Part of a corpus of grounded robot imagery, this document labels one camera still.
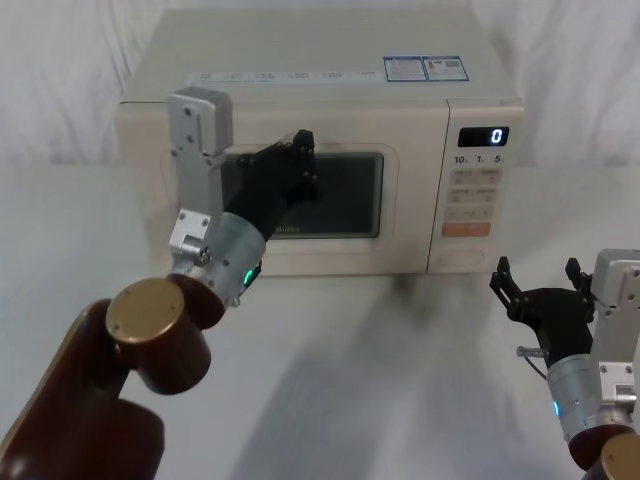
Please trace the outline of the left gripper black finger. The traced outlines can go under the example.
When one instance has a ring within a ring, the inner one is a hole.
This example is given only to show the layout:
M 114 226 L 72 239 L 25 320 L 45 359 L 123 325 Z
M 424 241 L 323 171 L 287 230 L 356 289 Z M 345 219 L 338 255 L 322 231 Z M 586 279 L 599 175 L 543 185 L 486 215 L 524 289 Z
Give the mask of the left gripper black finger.
M 289 202 L 314 201 L 317 198 L 318 173 L 315 151 L 302 149 L 295 158 L 294 173 L 289 186 Z
M 310 130 L 300 129 L 256 152 L 240 154 L 237 162 L 242 166 L 283 166 L 313 164 L 315 138 Z

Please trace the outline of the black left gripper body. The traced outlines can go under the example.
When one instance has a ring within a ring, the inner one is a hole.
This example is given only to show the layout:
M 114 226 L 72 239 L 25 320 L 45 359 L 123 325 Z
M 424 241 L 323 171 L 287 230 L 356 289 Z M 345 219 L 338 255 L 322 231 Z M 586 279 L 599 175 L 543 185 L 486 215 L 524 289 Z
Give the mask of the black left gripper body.
M 267 147 L 243 154 L 237 192 L 224 212 L 248 221 L 262 236 L 272 236 L 287 212 L 306 200 L 306 150 Z

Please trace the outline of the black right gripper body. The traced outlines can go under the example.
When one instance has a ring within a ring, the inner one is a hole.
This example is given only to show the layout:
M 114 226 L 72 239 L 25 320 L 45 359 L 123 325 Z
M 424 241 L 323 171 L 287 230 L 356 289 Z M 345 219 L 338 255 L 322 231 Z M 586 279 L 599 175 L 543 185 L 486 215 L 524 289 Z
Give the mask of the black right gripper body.
M 594 320 L 594 304 L 576 291 L 539 288 L 521 292 L 510 300 L 508 318 L 534 331 L 546 353 L 547 368 L 591 352 L 593 337 L 588 324 Z

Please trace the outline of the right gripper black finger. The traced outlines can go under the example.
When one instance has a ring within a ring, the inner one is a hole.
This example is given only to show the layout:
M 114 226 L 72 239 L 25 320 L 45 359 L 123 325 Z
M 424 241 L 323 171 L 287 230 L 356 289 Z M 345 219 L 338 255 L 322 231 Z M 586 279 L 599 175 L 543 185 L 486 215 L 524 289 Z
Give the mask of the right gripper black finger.
M 508 258 L 501 256 L 489 283 L 491 290 L 506 309 L 510 320 L 523 320 L 529 306 L 529 296 L 523 292 L 511 275 Z
M 581 296 L 582 303 L 594 312 L 594 298 L 591 294 L 592 275 L 582 271 L 579 261 L 570 257 L 565 266 L 565 273 L 575 291 Z

